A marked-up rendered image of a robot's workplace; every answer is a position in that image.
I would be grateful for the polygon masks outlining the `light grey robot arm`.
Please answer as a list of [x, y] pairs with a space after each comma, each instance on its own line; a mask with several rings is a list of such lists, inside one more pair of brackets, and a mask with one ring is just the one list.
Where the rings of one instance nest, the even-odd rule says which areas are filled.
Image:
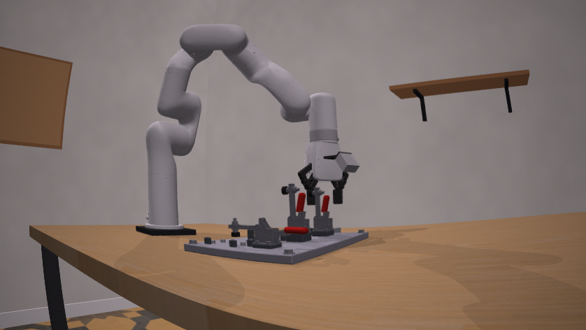
[[192, 69], [214, 50], [221, 50], [250, 82], [270, 91], [283, 105], [280, 115], [284, 120], [309, 121], [310, 142], [339, 140], [334, 96], [327, 93], [309, 96], [296, 78], [273, 63], [240, 26], [192, 25], [181, 34], [180, 46], [182, 49], [166, 67], [157, 102], [158, 113], [178, 120], [178, 124], [154, 122], [146, 133], [149, 205], [146, 219], [150, 216], [150, 220], [145, 228], [149, 229], [184, 229], [178, 224], [177, 168], [173, 155], [188, 155], [194, 146], [201, 100], [186, 90], [187, 84]]

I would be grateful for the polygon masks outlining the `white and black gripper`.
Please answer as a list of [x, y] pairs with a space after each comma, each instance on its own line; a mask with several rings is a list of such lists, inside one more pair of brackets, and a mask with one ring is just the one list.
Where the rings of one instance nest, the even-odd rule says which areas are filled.
[[298, 176], [306, 189], [308, 206], [315, 205], [315, 197], [309, 197], [308, 190], [314, 190], [318, 182], [331, 181], [335, 188], [333, 189], [333, 204], [343, 203], [343, 189], [349, 174], [342, 172], [335, 159], [324, 159], [325, 156], [337, 155], [338, 152], [340, 152], [338, 141], [318, 140], [307, 144], [305, 165], [298, 172]]

